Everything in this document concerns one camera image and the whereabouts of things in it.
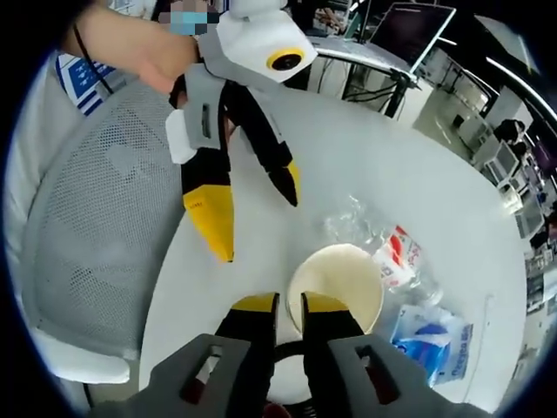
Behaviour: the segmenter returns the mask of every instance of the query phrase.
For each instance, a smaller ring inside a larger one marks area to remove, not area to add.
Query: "office chair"
[[[34,199],[21,256],[23,312],[50,370],[126,381],[158,271],[183,215],[167,98],[133,81],[65,141]]]

